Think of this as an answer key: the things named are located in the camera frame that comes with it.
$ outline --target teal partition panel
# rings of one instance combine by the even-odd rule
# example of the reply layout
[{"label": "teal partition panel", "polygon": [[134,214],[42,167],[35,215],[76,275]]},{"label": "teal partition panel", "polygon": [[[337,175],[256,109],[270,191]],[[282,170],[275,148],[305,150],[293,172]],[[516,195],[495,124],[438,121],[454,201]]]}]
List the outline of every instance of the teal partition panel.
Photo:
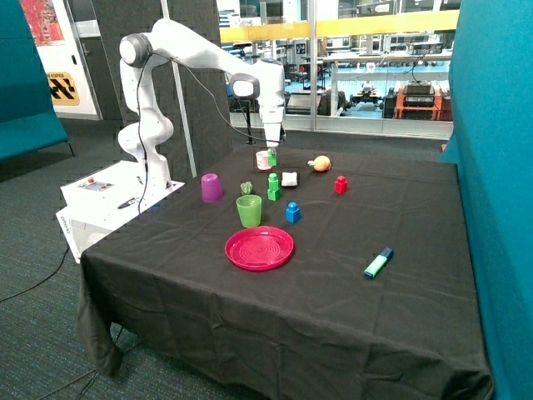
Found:
[{"label": "teal partition panel", "polygon": [[533,398],[533,2],[463,1],[451,65],[457,163],[497,399]]},{"label": "teal partition panel", "polygon": [[2,0],[0,54],[0,160],[66,142],[18,0]]}]

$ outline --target white cup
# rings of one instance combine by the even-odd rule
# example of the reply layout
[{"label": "white cup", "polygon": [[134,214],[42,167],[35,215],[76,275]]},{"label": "white cup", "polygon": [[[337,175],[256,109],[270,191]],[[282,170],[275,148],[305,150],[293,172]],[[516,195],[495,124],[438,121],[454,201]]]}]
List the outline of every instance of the white cup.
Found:
[{"label": "white cup", "polygon": [[257,159],[257,169],[261,169],[262,171],[267,171],[271,169],[271,166],[268,165],[268,152],[256,152],[256,159]]}]

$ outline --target yellow beam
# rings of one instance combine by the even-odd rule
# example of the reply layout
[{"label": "yellow beam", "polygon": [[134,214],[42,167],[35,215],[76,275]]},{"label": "yellow beam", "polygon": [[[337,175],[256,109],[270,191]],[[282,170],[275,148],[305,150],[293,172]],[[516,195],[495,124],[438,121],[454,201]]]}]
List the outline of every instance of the yellow beam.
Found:
[{"label": "yellow beam", "polygon": [[[359,17],[318,21],[318,37],[365,35],[378,33],[420,32],[453,30],[457,27],[459,11],[408,12],[380,17]],[[222,43],[261,41],[272,39],[308,38],[311,27],[308,21],[275,23],[252,27],[223,27]]]},{"label": "yellow beam", "polygon": [[309,22],[273,23],[254,27],[223,27],[220,30],[222,43],[259,41],[272,39],[308,38],[311,35]]},{"label": "yellow beam", "polygon": [[319,21],[318,37],[366,35],[370,33],[398,33],[421,31],[444,31],[456,29],[459,11],[407,12],[380,17],[347,18],[334,21]]}]

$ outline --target highlighter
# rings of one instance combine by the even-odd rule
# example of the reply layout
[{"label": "highlighter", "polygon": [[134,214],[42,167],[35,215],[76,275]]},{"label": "highlighter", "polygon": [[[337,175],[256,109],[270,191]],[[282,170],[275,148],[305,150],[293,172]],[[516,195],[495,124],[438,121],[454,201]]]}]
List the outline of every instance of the highlighter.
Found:
[{"label": "highlighter", "polygon": [[365,277],[374,279],[380,270],[385,267],[386,262],[392,258],[393,254],[394,252],[391,248],[385,247],[385,250],[383,250],[381,254],[377,256],[368,267],[366,267]]}]

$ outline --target red block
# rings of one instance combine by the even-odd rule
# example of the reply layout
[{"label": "red block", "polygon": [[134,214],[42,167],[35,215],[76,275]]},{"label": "red block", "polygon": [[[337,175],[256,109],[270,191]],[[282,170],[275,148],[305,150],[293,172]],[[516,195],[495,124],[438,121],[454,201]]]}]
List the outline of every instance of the red block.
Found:
[{"label": "red block", "polygon": [[346,190],[348,190],[348,181],[346,180],[346,177],[341,175],[335,181],[335,192],[342,194]]}]

